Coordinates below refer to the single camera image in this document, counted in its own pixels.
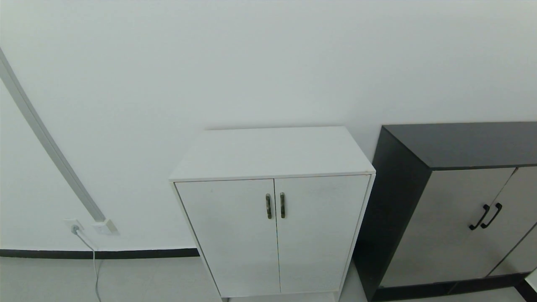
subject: black handle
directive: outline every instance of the black handle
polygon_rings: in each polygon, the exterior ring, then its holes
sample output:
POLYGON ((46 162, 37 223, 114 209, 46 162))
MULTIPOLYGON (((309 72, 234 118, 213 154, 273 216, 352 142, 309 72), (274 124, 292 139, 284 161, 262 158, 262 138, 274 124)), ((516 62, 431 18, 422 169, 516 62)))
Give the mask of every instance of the black handle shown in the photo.
POLYGON ((280 193, 280 212, 281 217, 285 218, 285 194, 283 192, 280 193))
POLYGON ((483 208, 485 209, 485 213, 483 214, 483 216, 481 216, 481 219, 477 222, 476 225, 470 225, 469 228, 473 231, 475 229, 477 229, 477 227, 479 226, 479 224, 483 221, 483 219, 485 219, 485 216, 487 216, 487 214, 489 213, 489 210, 490 210, 490 206, 488 205, 483 205, 483 208))
POLYGON ((272 219, 272 211, 270 209, 270 194, 265 195, 265 200, 267 203, 267 218, 272 219))
POLYGON ((498 209, 496 211, 496 214, 494 214, 494 216, 492 217, 492 219, 489 221, 488 224, 481 224, 481 227, 482 228, 488 228, 490 226, 490 224, 494 221, 494 218, 496 218, 496 216, 498 216, 498 214, 500 214, 500 211, 502 210, 502 204, 501 203, 497 203, 496 204, 496 208, 498 209))

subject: floor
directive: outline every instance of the floor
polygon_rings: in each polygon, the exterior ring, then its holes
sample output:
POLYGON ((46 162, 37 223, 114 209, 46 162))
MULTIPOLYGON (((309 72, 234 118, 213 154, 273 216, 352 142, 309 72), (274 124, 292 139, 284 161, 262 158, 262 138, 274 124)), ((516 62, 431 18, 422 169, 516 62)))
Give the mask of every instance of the floor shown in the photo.
MULTIPOLYGON (((102 302, 220 302, 199 257, 98 261, 102 302)), ((95 302, 91 260, 0 257, 0 299, 10 302, 95 302)), ((298 294, 280 302, 333 302, 330 296, 298 294)), ((524 302, 514 288, 407 302, 524 302)), ((269 297, 230 302, 274 302, 269 297)), ((340 302, 366 302, 351 266, 340 302)))

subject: black cabinet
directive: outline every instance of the black cabinet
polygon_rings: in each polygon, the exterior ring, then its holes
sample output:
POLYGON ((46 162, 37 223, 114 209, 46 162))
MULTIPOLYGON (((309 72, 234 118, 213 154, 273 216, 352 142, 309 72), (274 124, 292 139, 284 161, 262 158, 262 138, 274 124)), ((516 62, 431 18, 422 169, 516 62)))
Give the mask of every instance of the black cabinet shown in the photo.
POLYGON ((353 254, 369 301, 513 286, 537 266, 537 123, 383 126, 373 166, 353 254))

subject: power cord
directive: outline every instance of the power cord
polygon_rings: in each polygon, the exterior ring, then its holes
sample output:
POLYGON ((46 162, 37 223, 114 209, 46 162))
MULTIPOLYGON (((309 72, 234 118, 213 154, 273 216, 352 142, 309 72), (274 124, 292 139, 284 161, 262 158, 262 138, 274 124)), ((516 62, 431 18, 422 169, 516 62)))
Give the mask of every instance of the power cord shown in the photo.
POLYGON ((87 244, 86 241, 82 237, 80 237, 80 235, 78 234, 79 230, 80 230, 80 228, 77 225, 72 225, 71 226, 71 233, 75 234, 82 242, 84 242, 84 244, 89 249, 91 249, 91 251, 93 253, 93 269, 95 270, 95 294, 97 295, 97 299, 99 300, 99 302, 101 302, 100 296, 99 296, 99 287, 98 287, 99 274, 97 273, 97 266, 95 265, 95 250, 92 247, 90 247, 90 245, 87 244))

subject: plug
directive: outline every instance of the plug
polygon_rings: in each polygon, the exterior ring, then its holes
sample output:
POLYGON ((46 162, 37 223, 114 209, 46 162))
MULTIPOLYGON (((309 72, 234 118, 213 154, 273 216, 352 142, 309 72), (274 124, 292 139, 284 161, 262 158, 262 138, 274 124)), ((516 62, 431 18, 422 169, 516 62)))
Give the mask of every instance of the plug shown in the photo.
POLYGON ((71 226, 71 233, 75 234, 75 235, 78 235, 77 231, 79 230, 80 228, 77 226, 77 225, 72 225, 71 226))

